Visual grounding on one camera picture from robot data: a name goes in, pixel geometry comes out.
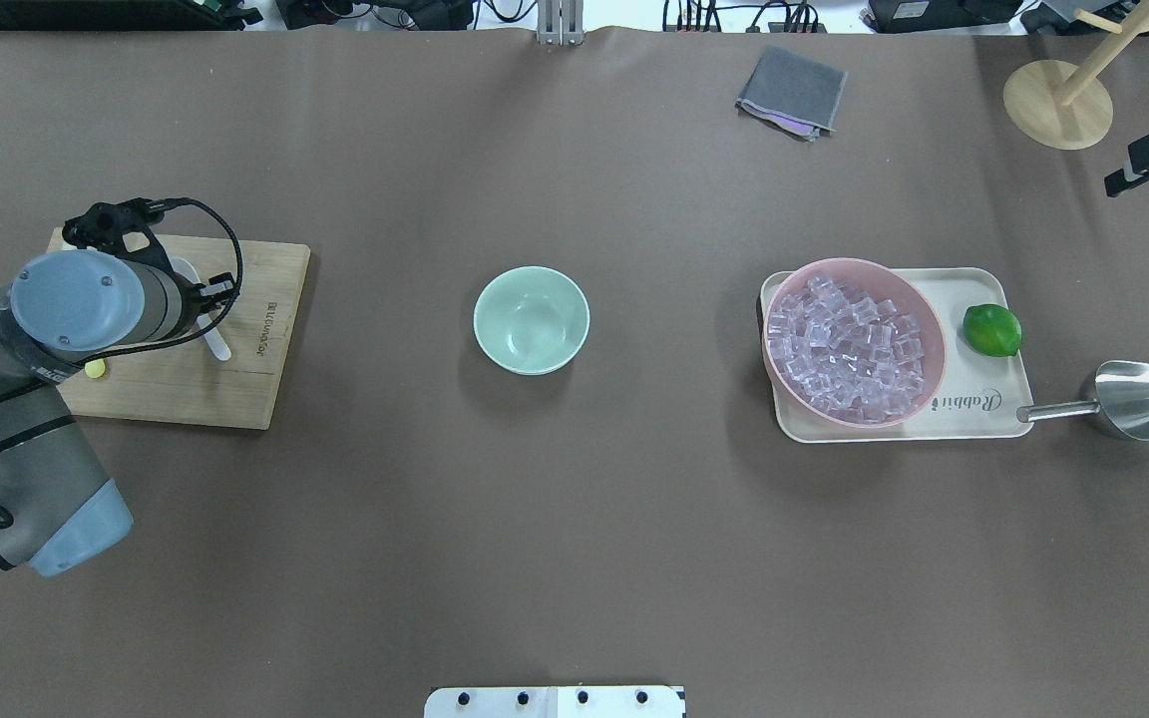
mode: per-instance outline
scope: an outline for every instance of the mint green bowl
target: mint green bowl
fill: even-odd
[[[587,299],[565,275],[516,268],[493,278],[472,310],[472,333],[494,363],[546,375],[574,358],[587,339]]]

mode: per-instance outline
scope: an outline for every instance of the white label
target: white label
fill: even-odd
[[[897,9],[894,9],[894,20],[919,18],[928,9],[928,1],[924,3],[899,3]]]

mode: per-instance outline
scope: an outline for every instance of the wooden stand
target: wooden stand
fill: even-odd
[[[188,260],[203,278],[232,271],[228,239],[159,239],[168,254]],[[47,249],[60,246],[57,229]],[[241,296],[214,330],[232,349],[229,362],[215,358],[201,340],[114,356],[109,371],[99,380],[78,372],[60,385],[69,409],[84,417],[268,429],[304,289],[309,248],[242,241],[242,255],[246,277]]]
[[[1135,37],[1149,32],[1149,0],[1141,0],[1118,24],[1082,9],[1075,17],[1111,33],[1084,64],[1039,60],[1018,68],[1004,83],[1004,109],[1013,124],[1032,140],[1058,149],[1085,149],[1108,134],[1111,95],[1098,76]]]

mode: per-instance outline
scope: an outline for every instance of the robotic arm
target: robotic arm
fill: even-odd
[[[182,206],[203,209],[229,233],[237,278],[223,273],[203,285],[172,271],[149,224]],[[147,246],[129,250],[136,232]],[[93,204],[64,223],[63,237],[87,250],[44,254],[0,286],[0,577],[21,563],[56,576],[131,531],[131,512],[56,385],[91,360],[203,335],[241,289],[238,238],[196,200]],[[186,334],[216,308],[213,322]]]

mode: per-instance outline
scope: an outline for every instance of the light blue plastic cover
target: light blue plastic cover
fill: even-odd
[[[131,530],[132,514],[109,479],[41,545],[29,566],[44,577],[55,577],[114,546]]]
[[[140,322],[145,287],[103,252],[51,252],[11,283],[11,314],[34,341],[64,352],[113,346]]]

